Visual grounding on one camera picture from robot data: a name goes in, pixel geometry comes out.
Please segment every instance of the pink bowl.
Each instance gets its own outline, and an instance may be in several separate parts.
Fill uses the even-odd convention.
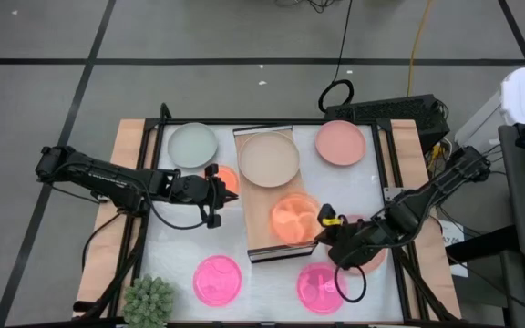
[[[193,290],[209,306],[232,302],[242,287],[242,273],[236,262],[223,255],[211,256],[193,274]]]
[[[335,267],[330,263],[312,263],[307,265],[297,279],[297,296],[305,308],[317,314],[336,312],[344,303],[337,293],[334,282]],[[337,282],[343,293],[346,292],[342,274]]]

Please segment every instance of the yellow cable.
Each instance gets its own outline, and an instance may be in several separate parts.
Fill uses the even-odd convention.
[[[427,0],[427,7],[425,7],[425,12],[423,17],[420,18],[420,24],[418,25],[417,37],[415,38],[415,44],[412,45],[412,53],[410,54],[410,64],[408,65],[408,87],[407,87],[407,97],[410,96],[410,91],[412,89],[412,68],[413,62],[415,61],[415,54],[417,53],[418,41],[420,40],[420,33],[423,31],[425,22],[427,21],[428,9],[432,5],[433,0]]]

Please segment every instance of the green succulent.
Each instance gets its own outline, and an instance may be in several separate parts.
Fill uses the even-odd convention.
[[[173,306],[173,289],[161,278],[146,274],[125,290],[123,316],[129,328],[162,328]]]

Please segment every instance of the cable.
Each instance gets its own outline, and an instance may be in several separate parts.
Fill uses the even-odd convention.
[[[316,3],[313,0],[306,0],[306,1],[309,3],[309,5],[314,9],[314,11],[317,14],[322,14],[328,6],[333,5],[335,2],[335,0],[320,0],[319,3]],[[289,8],[292,6],[300,5],[303,2],[304,0],[291,0],[291,2],[282,1],[282,0],[274,0],[274,4],[281,8]]]
[[[453,223],[453,225],[455,225],[455,227],[456,227],[457,229],[459,229],[459,231],[461,231],[464,235],[466,235],[466,236],[468,236],[468,237],[470,237],[470,238],[475,238],[475,237],[478,237],[479,235],[481,235],[481,233],[479,233],[478,231],[474,231],[473,229],[471,229],[471,228],[469,228],[469,227],[466,227],[466,226],[464,226],[463,224],[459,223],[457,220],[453,219],[453,217],[451,217],[450,215],[448,215],[448,213],[446,213],[445,210],[443,210],[440,206],[437,206],[437,207],[438,207],[439,211],[440,211],[441,213],[443,213],[443,214],[445,215],[445,217],[446,217],[448,220],[450,220],[451,223]],[[471,230],[471,231],[473,231],[473,232],[476,232],[478,235],[472,235],[472,234],[470,234],[470,233],[466,233],[463,229],[461,229],[461,227],[459,227],[459,225],[462,226],[462,227],[464,227],[464,228],[467,228],[468,230]]]
[[[335,68],[334,79],[329,84],[329,86],[325,88],[324,92],[321,93],[321,95],[319,96],[319,100],[317,100],[317,106],[319,107],[319,110],[321,110],[324,113],[327,112],[327,109],[325,109],[325,106],[324,106],[325,96],[327,96],[329,91],[331,91],[334,87],[342,85],[342,84],[347,87],[347,98],[344,100],[342,105],[347,105],[351,103],[352,99],[354,98],[354,84],[352,84],[352,81],[348,79],[336,80],[337,75],[339,74],[339,67],[342,63],[342,54],[344,53],[345,36],[347,35],[347,25],[350,20],[350,13],[352,12],[352,3],[353,3],[353,0],[349,0],[349,5],[347,7],[347,15],[345,17],[344,37],[342,37],[342,46],[340,47],[339,57],[337,58],[337,67]]]
[[[341,269],[342,267],[342,264],[345,263],[345,260],[347,260],[349,257],[351,257],[352,255],[354,255],[356,252],[360,251],[361,249],[357,249],[355,251],[350,251],[346,256],[344,256],[344,258],[339,262],[337,263],[337,265],[335,265],[335,272],[334,272],[334,284],[335,284],[335,289],[337,290],[337,293],[344,299],[346,300],[347,302],[350,302],[350,303],[357,303],[357,302],[360,302],[362,301],[362,299],[364,298],[365,296],[365,291],[367,290],[367,286],[368,286],[368,282],[365,278],[365,272],[364,270],[362,269],[361,266],[357,265],[355,266],[355,268],[357,268],[360,273],[362,274],[362,281],[364,282],[364,287],[362,287],[362,293],[360,294],[360,296],[356,299],[349,299],[347,296],[344,295],[344,293],[342,292],[341,288],[339,287],[339,282],[337,281],[337,273],[339,273],[339,270]]]
[[[437,103],[438,103],[438,105],[439,105],[441,111],[443,112],[443,118],[444,118],[445,120],[447,120],[447,118],[448,118],[448,114],[449,114],[449,111],[448,111],[448,107],[447,107],[447,105],[445,105],[444,102],[442,102],[442,101],[440,101],[440,100],[438,100],[438,99],[437,99]]]
[[[445,209],[443,209],[442,206],[438,206],[438,209],[441,211],[441,213],[443,213],[445,215],[445,217],[447,219],[449,219],[450,221],[452,221],[453,223],[456,223],[456,224],[460,224],[461,226],[463,226],[464,228],[467,228],[469,231],[471,232],[475,232],[477,233],[478,236],[482,235],[483,233],[479,232],[479,231],[476,231],[475,229],[471,229],[470,227],[466,226],[465,224],[455,220],[455,218],[453,218]]]
[[[113,171],[111,171],[110,169],[104,169],[104,168],[101,168],[99,166],[96,166],[94,164],[85,164],[85,163],[65,163],[65,164],[62,164],[60,165],[56,171],[54,171],[54,173],[52,173],[52,175],[50,176],[50,179],[54,178],[54,176],[56,176],[56,174],[62,170],[62,169],[65,169],[67,167],[70,167],[70,166],[84,166],[84,167],[89,167],[89,168],[94,168],[94,169],[98,169],[98,170],[102,170],[102,171],[105,171],[105,172],[109,172],[109,173],[113,173]],[[175,230],[192,230],[192,229],[196,229],[200,226],[202,226],[203,224],[205,224],[206,222],[202,221],[200,223],[197,223],[197,224],[194,224],[194,225],[191,225],[191,226],[187,226],[187,227],[181,227],[181,226],[177,226],[177,225],[174,225],[172,223],[169,223],[167,222],[165,219],[163,219],[161,217],[161,215],[158,213],[157,209],[155,208],[155,205],[153,204],[153,200],[151,199],[151,196],[150,196],[150,192],[149,192],[149,188],[147,187],[147,185],[135,178],[135,177],[131,177],[130,175],[126,174],[126,173],[123,173],[123,172],[120,172],[119,173],[120,176],[122,177],[125,177],[127,179],[131,179],[135,182],[137,182],[139,185],[141,185],[141,187],[143,187],[143,190],[139,190],[137,188],[135,188],[137,191],[144,191],[145,192],[145,200],[147,201],[147,203],[149,204],[151,210],[153,211],[153,214],[155,214],[155,216],[161,221],[163,222],[163,224],[167,225],[168,227],[172,228],[172,229],[175,229]],[[215,202],[215,199],[212,200],[212,205],[210,206],[210,213],[212,214],[213,213],[213,209],[214,209],[214,202]]]
[[[105,229],[110,223],[114,222],[121,214],[122,213],[120,213],[120,212],[117,213],[117,215],[115,215],[110,220],[108,220],[105,223],[103,223],[100,227],[98,227],[98,229],[96,229],[94,232],[92,232],[90,237],[88,237],[88,240],[87,240],[87,242],[85,242],[84,248],[82,249],[82,262],[81,262],[82,263],[82,271],[84,271],[84,266],[85,266],[85,264],[87,262],[88,245],[90,244],[92,239],[95,238],[97,233],[99,233],[101,230]]]
[[[347,6],[347,15],[345,16],[345,27],[344,27],[344,37],[342,37],[342,46],[339,49],[339,57],[337,58],[337,67],[335,68],[335,76],[332,80],[332,83],[335,82],[337,79],[337,74],[339,74],[339,67],[342,63],[342,55],[344,54],[344,45],[345,45],[345,36],[347,35],[347,25],[350,21],[350,12],[352,11],[352,2],[353,0],[350,0],[349,5]]]
[[[58,188],[58,187],[54,187],[54,186],[52,186],[52,185],[49,185],[49,186],[50,186],[50,188],[52,188],[53,190],[55,190],[55,191],[60,191],[60,192],[65,193],[65,194],[67,194],[67,195],[69,195],[69,196],[76,197],[76,198],[81,199],[81,200],[90,201],[91,203],[94,203],[94,204],[97,204],[97,205],[100,204],[100,201],[98,201],[98,200],[93,200],[93,199],[90,199],[90,198],[88,198],[88,197],[79,196],[79,195],[74,194],[74,193],[72,193],[72,192],[70,192],[70,191],[62,190],[62,189],[60,189],[60,188]]]
[[[443,140],[448,143],[448,159],[450,159],[453,154],[453,143],[445,137],[443,137]]]
[[[317,14],[322,14],[328,6],[334,4],[335,0],[320,0],[319,4],[313,0],[307,0],[307,2]]]
[[[412,52],[410,53],[410,63],[408,64],[408,87],[407,87],[407,97],[410,96],[410,91],[412,91],[412,70],[413,64],[415,61],[415,54],[417,53],[418,41],[420,41],[420,34],[423,31],[425,22],[427,21],[428,10],[430,9],[433,0],[427,0],[427,6],[425,7],[425,12],[423,13],[422,18],[420,19],[420,24],[418,25],[417,37],[415,38],[415,43],[412,45]]]
[[[504,294],[506,296],[506,298],[508,299],[511,299],[512,301],[516,302],[517,304],[521,305],[523,308],[525,308],[525,302],[523,301],[520,301],[519,299],[517,299],[516,297],[510,295],[510,293],[508,292],[508,289],[503,289],[500,288],[497,284],[493,283],[490,279],[488,279],[486,276],[484,276],[483,274],[479,273],[479,272],[476,272],[474,270],[472,270],[471,268],[469,268],[468,266],[464,265],[463,263],[459,263],[457,260],[455,260],[451,255],[447,254],[447,257],[453,261],[454,264],[457,264],[457,265],[460,265],[462,266],[463,268],[465,268],[467,271],[470,271],[471,273],[477,275],[479,278],[481,278],[484,282],[486,282],[489,286],[493,287],[496,291],[498,292],[501,292],[502,294]]]

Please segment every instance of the orange bowl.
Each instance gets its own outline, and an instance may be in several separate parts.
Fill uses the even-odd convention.
[[[312,243],[322,230],[317,214],[319,203],[312,197],[302,193],[287,195],[271,209],[271,231],[285,245]]]

